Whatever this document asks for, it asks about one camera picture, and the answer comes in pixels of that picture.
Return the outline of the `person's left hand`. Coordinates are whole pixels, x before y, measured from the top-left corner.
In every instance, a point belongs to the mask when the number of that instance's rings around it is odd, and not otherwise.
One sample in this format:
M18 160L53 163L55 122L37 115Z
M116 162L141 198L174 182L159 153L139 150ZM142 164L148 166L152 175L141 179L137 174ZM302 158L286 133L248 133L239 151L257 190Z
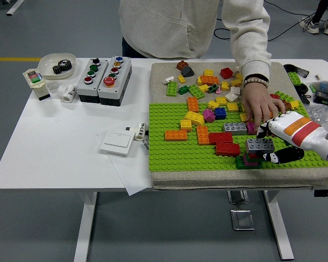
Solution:
M247 121L254 120L258 129L261 120L267 121L279 113L285 113L285 105L280 99L274 99L267 90L267 82L259 78L249 78L245 81L242 91L242 105L247 113Z

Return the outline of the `robot right hand white shell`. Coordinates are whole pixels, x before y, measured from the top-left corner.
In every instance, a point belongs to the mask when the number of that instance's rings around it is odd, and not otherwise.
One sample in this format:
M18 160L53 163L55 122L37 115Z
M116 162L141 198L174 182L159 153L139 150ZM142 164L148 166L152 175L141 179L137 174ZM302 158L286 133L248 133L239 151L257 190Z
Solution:
M274 135L290 144L289 147L262 155L267 162L284 164L300 160L305 151L314 151L328 161L328 131L320 124L298 112L288 111L261 124L257 138Z

